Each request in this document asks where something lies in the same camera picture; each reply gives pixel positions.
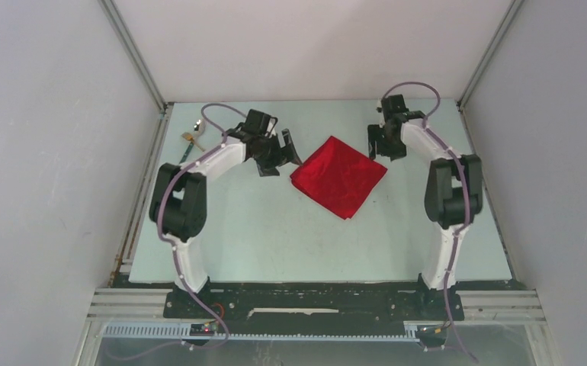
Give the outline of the red satin napkin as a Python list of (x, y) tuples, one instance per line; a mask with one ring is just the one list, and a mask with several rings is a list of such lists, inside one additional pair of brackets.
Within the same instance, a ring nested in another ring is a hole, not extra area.
[(343, 220), (351, 219), (387, 168), (330, 136), (290, 175), (301, 193)]

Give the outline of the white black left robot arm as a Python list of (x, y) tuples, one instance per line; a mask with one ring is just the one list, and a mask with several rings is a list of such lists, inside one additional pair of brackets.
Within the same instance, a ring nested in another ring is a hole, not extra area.
[(236, 127), (222, 130), (221, 141), (192, 162), (159, 167), (149, 206), (160, 240), (170, 245), (176, 284), (187, 291), (181, 306), (192, 317), (211, 308), (211, 297), (201, 289), (209, 281), (199, 235), (207, 221), (207, 186), (230, 169), (254, 160), (261, 177), (278, 176), (279, 167), (301, 165), (288, 129), (277, 132), (278, 118), (251, 109)]

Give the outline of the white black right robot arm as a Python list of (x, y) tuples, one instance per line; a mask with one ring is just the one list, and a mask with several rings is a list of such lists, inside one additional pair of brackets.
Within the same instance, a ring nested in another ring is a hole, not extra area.
[(381, 98), (377, 112), (381, 121), (367, 127), (369, 158), (394, 161), (412, 150), (428, 166), (424, 208), (435, 234), (421, 273), (428, 289), (415, 295), (413, 306), (420, 317), (432, 319), (444, 309), (437, 290), (454, 285), (461, 243), (483, 208), (482, 162), (478, 155), (461, 154), (447, 144), (430, 128), (423, 112), (406, 107), (402, 95)]

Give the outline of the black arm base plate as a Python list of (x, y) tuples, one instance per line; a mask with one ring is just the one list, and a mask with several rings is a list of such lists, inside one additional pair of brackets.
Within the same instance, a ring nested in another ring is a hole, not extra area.
[(191, 297), (174, 287), (167, 319), (215, 319), (229, 332), (275, 335), (404, 335), (407, 322), (464, 320), (460, 296), (419, 282), (228, 283), (212, 282)]

